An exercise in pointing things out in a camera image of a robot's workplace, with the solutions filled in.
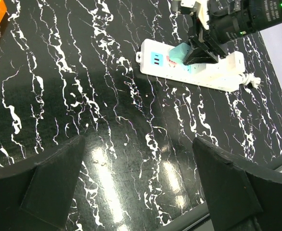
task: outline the marble table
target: marble table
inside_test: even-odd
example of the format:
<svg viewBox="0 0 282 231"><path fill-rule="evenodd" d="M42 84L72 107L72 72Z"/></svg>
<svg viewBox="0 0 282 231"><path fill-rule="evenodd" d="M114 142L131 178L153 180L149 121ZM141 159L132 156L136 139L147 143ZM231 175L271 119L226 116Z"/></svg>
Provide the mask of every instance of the marble table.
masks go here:
<svg viewBox="0 0 282 231"><path fill-rule="evenodd" d="M260 165L282 154L282 91L259 34L230 51L263 86L225 93L139 72L144 39L187 39L169 0L5 2L0 167L84 134L66 230L154 231L204 202L196 136Z"/></svg>

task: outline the teal block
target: teal block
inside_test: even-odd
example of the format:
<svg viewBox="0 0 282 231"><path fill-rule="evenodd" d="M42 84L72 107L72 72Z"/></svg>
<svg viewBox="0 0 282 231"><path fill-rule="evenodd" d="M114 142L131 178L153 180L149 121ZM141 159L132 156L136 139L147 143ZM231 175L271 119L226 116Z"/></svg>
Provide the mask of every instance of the teal block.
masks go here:
<svg viewBox="0 0 282 231"><path fill-rule="evenodd" d="M169 52L169 59L177 64L182 64L190 46L187 43L181 43Z"/></svg>

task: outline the black and white marble tabletop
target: black and white marble tabletop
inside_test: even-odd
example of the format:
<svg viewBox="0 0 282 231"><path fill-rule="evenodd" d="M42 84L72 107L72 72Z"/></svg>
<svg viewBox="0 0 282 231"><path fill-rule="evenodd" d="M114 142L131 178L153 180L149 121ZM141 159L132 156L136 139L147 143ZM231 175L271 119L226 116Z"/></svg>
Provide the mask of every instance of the black and white marble tabletop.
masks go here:
<svg viewBox="0 0 282 231"><path fill-rule="evenodd" d="M260 165L282 154L282 91L259 34L230 51L263 86L225 93L139 72L144 39L187 39L170 0L5 2L0 167L84 134L68 231L154 231L204 202L195 136Z"/></svg>

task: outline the black marble surface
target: black marble surface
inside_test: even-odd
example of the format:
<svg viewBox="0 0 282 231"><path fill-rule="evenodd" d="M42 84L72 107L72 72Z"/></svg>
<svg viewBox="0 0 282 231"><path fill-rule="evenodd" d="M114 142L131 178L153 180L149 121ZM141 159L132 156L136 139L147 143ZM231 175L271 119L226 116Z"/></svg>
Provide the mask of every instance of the black marble surface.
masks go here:
<svg viewBox="0 0 282 231"><path fill-rule="evenodd" d="M68 231L154 231L202 203L195 136L260 165L282 154L282 91L259 34L230 51L263 86L225 93L140 74L144 39L187 39L169 0L5 2L0 167L85 134Z"/></svg>

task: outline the white connector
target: white connector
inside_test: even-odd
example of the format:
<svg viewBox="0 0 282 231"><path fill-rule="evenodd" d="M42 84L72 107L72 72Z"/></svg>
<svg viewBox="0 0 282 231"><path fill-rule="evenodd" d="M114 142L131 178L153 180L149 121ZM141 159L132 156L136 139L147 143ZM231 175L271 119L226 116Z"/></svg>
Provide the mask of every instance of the white connector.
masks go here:
<svg viewBox="0 0 282 231"><path fill-rule="evenodd" d="M136 62L140 63L140 71L147 75L167 78L203 87L235 91L240 84L260 84L260 78L253 74L245 75L244 55L235 51L217 64L193 64L185 66L169 59L169 51L173 46L146 39L141 51L136 54Z"/></svg>

